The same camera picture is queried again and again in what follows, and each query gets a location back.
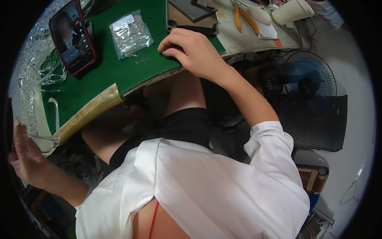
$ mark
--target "hand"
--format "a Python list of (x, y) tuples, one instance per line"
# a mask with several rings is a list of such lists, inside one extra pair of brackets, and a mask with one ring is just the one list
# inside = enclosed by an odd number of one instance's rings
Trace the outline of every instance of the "hand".
[(40, 148), (33, 140), (26, 138), (26, 127), (16, 118), (13, 121), (13, 152), (8, 156), (16, 175), (23, 181), (39, 189), (44, 189), (48, 175), (54, 166), (41, 155)]
[(158, 52), (175, 57), (192, 74), (218, 85), (230, 69), (206, 36), (182, 28), (173, 29), (159, 44)]

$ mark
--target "power cord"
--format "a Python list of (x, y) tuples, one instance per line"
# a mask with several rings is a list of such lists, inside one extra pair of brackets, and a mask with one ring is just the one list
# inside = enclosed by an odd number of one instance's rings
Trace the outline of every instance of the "power cord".
[(310, 50), (312, 49), (312, 46), (313, 46), (313, 41), (312, 41), (312, 39), (315, 40), (315, 41), (317, 41), (316, 39), (313, 38), (313, 35), (316, 33), (317, 29), (316, 29), (316, 26), (313, 24), (311, 18), (308, 18), (308, 19), (309, 19), (309, 21), (311, 22), (311, 24), (312, 24), (313, 27), (314, 27), (314, 32), (313, 32), (313, 34), (312, 34), (311, 37), (310, 37), (311, 46), (310, 46), (309, 50), (303, 50), (303, 40), (302, 40), (302, 38), (301, 38), (300, 30), (298, 29), (297, 24), (295, 24), (295, 25), (296, 25), (296, 28), (297, 28), (298, 35), (300, 36), (300, 49), (292, 49), (292, 50), (289, 50), (289, 51), (283, 51), (283, 50), (281, 50), (281, 52), (286, 52), (286, 53), (285, 53), (284, 55), (280, 56), (280, 57), (275, 57), (275, 58), (281, 58), (281, 57), (284, 57), (284, 56), (286, 56), (286, 55), (287, 55), (288, 53), (290, 53), (290, 52), (295, 52), (295, 51), (308, 52), (308, 51), (310, 51)]

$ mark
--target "plastic cup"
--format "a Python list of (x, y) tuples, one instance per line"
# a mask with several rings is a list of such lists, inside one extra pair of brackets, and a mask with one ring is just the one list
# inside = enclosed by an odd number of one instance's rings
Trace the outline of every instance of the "plastic cup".
[(314, 16), (312, 7), (304, 0), (291, 0), (270, 14), (279, 26)]

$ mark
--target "label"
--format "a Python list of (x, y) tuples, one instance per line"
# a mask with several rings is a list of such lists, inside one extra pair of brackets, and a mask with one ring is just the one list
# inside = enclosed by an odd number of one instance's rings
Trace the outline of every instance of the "label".
[(113, 28), (117, 28), (117, 27), (120, 27), (120, 26), (125, 26), (127, 24), (130, 24), (130, 23), (133, 23), (134, 22), (134, 18), (132, 15), (128, 15), (118, 21), (116, 21), (115, 23), (113, 23)]
[(274, 43), (276, 44), (276, 47), (281, 47), (283, 44), (281, 43), (280, 39), (274, 39)]

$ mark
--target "smartphone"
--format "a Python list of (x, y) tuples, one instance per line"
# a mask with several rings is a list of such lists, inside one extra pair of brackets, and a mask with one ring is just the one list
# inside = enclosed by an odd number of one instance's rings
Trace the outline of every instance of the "smartphone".
[(71, 76), (96, 61), (79, 0), (72, 0), (50, 20), (49, 30), (62, 64)]

